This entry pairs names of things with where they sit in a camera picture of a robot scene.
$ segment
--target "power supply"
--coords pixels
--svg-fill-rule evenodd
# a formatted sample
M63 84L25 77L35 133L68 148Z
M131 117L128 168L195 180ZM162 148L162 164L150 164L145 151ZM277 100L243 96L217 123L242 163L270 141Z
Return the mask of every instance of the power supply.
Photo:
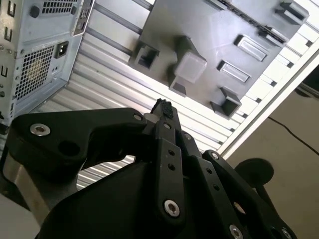
M93 3L0 1L0 133L66 85Z

